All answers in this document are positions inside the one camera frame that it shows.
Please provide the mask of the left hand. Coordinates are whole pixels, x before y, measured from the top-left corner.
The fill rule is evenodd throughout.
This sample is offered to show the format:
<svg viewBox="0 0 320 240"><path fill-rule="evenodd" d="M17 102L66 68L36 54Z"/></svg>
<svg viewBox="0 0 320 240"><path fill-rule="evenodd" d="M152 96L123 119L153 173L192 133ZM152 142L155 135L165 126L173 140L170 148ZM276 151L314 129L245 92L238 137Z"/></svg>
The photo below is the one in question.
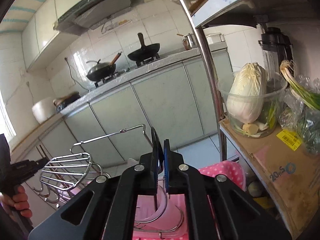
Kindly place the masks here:
<svg viewBox="0 0 320 240"><path fill-rule="evenodd" d="M28 195L22 185L17 187L17 193L13 197L9 197L6 194L1 193L1 205L10 218L16 221L11 207L14 207L25 218L31 218L33 216L28 203Z"/></svg>

